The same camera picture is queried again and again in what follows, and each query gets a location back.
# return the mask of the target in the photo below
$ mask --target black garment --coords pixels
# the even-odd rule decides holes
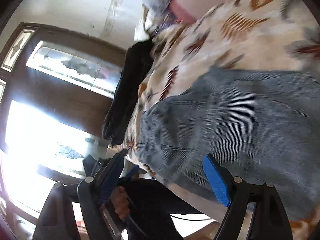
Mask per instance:
[[[169,214],[200,213],[156,180],[132,179],[120,186],[133,203],[130,217],[134,223],[126,220],[129,240],[182,240]]]
[[[127,50],[115,97],[102,126],[102,137],[111,139],[112,146],[122,144],[124,140],[124,133],[138,100],[139,85],[153,64],[150,56],[152,47],[150,39],[138,42]]]

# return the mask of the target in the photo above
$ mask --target screw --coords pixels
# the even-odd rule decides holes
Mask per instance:
[[[61,186],[62,186],[62,183],[59,181],[53,185],[54,188],[59,188]]]
[[[273,187],[273,183],[272,182],[267,181],[266,184],[267,184],[268,187]]]
[[[234,181],[235,183],[241,183],[241,182],[242,182],[242,179],[241,179],[240,177],[234,177],[234,178],[233,178],[233,181]]]
[[[86,183],[91,183],[91,182],[93,182],[93,177],[86,177],[84,181]]]

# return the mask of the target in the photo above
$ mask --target bed sheet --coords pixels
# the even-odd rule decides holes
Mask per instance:
[[[120,147],[128,148],[130,161],[151,173],[135,154],[142,112],[166,97],[183,93],[210,66],[266,71],[318,71],[320,67],[320,28],[301,0],[226,2],[192,25],[167,28],[154,42],[155,60],[140,84],[138,102]],[[316,214],[292,222],[295,239],[308,234],[319,220]]]

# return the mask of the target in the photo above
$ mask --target person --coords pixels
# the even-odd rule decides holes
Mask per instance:
[[[111,202],[126,223],[129,240],[182,240],[169,214],[201,213],[153,179],[119,183]]]

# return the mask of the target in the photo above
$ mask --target cord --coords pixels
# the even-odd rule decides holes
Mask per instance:
[[[192,219],[186,219],[186,218],[178,218],[178,219],[187,220],[187,221],[206,221],[206,220],[211,220],[212,218],[206,218],[206,219],[200,219],[200,220],[192,220]]]

